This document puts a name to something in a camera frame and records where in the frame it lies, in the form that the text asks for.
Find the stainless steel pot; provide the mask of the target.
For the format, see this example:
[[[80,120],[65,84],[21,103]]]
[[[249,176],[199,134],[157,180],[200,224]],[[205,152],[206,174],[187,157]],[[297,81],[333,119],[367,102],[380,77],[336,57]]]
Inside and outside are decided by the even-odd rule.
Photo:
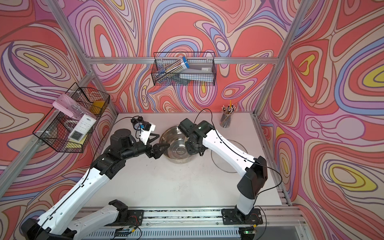
[[[194,160],[196,155],[187,151],[187,137],[179,130],[178,126],[167,129],[160,137],[159,143],[170,144],[164,155],[174,164],[186,164]]]

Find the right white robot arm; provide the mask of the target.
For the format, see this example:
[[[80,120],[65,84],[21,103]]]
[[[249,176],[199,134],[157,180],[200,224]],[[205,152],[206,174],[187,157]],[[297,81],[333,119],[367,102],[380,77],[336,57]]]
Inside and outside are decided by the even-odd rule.
[[[223,158],[241,176],[237,189],[239,200],[233,209],[223,209],[225,225],[251,224],[258,194],[268,180],[266,159],[262,156],[255,158],[240,150],[225,139],[215,127],[207,121],[194,124],[188,118],[184,119],[178,129],[188,138],[185,145],[190,155],[203,156],[206,150],[211,150]]]

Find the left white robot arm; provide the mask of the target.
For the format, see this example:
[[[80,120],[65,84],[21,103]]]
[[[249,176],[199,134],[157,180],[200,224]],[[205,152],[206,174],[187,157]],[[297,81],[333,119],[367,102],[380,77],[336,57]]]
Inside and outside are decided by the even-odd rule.
[[[74,221],[73,218],[95,193],[125,167],[128,159],[146,155],[158,159],[169,144],[136,141],[128,129],[119,129],[110,137],[110,145],[98,156],[85,175],[48,211],[37,219],[29,218],[21,225],[27,240],[81,240],[95,230],[107,226],[138,226],[138,217],[119,200],[103,209]]]

